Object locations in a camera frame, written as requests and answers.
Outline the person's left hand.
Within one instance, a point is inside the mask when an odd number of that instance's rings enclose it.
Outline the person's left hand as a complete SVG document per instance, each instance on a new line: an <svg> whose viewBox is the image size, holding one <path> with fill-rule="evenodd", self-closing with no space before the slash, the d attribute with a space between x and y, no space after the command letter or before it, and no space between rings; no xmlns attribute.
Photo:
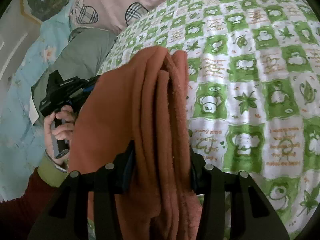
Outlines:
<svg viewBox="0 0 320 240"><path fill-rule="evenodd" d="M65 123L57 126L57 128L55 129L51 129L51 125L55 119L63 120ZM61 111L57 113L53 112L51 115L46 116L44 119L44 143L46 146L46 152L52 159L52 161L61 167L64 166L64 162L68 159L69 154L66 154L59 159L55 158L53 137L56 140L68 140L69 143L71 143L75 121L76 114L73 112L72 107L69 105L63 106L61 108Z"/></svg>

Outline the left forearm red green sleeve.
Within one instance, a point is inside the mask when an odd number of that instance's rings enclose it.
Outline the left forearm red green sleeve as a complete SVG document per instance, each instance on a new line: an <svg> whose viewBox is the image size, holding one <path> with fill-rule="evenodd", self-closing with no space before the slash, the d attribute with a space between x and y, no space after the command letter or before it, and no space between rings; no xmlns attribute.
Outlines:
<svg viewBox="0 0 320 240"><path fill-rule="evenodd" d="M67 156L54 159L45 154L29 177L25 193L1 202L1 239L27 239L57 188L67 177Z"/></svg>

